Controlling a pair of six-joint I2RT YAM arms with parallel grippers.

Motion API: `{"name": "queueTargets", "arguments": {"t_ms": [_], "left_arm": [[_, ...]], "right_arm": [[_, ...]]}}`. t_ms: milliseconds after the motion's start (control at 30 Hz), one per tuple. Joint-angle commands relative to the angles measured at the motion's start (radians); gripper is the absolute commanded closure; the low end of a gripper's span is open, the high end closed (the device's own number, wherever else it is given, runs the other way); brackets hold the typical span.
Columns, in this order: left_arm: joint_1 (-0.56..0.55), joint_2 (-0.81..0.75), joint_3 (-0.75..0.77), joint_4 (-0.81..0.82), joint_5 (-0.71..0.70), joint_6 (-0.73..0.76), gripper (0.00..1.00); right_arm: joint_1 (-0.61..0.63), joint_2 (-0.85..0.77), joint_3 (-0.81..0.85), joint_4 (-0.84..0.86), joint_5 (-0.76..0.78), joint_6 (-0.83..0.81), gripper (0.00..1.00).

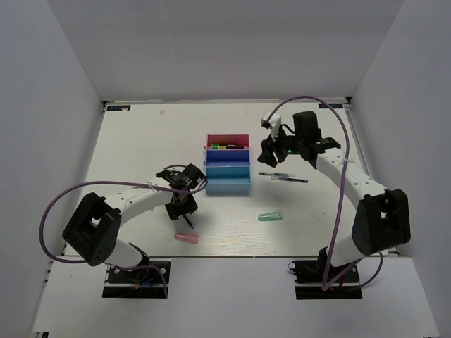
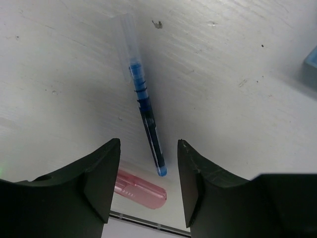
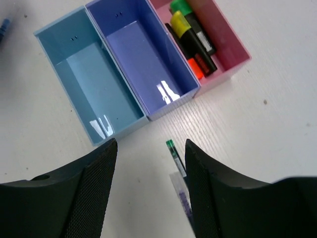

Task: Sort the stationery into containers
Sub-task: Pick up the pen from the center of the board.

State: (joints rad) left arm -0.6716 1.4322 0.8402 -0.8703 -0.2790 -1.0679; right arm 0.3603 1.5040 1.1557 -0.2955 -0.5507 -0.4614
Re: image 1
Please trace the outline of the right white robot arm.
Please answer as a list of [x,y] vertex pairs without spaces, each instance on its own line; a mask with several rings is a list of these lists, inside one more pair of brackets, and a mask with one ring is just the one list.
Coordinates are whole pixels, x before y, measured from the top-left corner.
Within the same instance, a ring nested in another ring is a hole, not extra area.
[[293,123],[294,132],[288,135],[277,113],[263,116],[261,125],[271,133],[261,142],[258,161],[274,168],[287,156],[299,155],[339,187],[356,209],[350,235],[326,249],[326,258],[318,263],[319,275],[336,280],[344,265],[409,242],[407,195],[377,183],[351,162],[334,138],[322,136],[314,112],[294,114]]

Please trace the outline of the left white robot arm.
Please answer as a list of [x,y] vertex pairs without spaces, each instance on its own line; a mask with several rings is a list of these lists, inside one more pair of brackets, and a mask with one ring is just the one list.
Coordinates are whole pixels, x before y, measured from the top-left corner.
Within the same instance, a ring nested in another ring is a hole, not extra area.
[[194,194],[206,187],[205,174],[195,165],[164,168],[144,186],[108,196],[85,195],[63,231],[63,239],[90,266],[116,266],[134,281],[149,272],[149,257],[138,246],[118,239],[122,226],[133,218],[163,206],[170,220],[194,213]]

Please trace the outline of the green patterned pen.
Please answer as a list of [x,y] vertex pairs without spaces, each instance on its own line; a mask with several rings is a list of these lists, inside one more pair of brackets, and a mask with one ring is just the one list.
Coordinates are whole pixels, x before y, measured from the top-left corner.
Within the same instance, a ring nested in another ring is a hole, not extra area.
[[291,173],[279,173],[279,172],[258,172],[259,176],[267,176],[267,177],[295,177],[294,174]]

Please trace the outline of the blue pen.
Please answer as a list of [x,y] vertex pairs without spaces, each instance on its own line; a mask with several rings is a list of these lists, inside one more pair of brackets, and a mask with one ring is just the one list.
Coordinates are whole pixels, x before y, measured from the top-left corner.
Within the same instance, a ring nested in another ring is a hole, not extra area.
[[190,229],[191,229],[191,230],[194,230],[194,229],[195,229],[195,226],[194,226],[194,224],[192,223],[192,221],[191,221],[186,215],[183,215],[183,218],[184,218],[185,222],[188,224],[188,226],[190,227]]

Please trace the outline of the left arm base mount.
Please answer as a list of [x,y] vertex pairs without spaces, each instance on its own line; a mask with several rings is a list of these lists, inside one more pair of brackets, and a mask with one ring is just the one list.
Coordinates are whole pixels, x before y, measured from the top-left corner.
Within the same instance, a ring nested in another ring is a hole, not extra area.
[[104,299],[165,299],[169,290],[171,260],[150,261],[153,268],[121,271],[108,268],[104,281]]

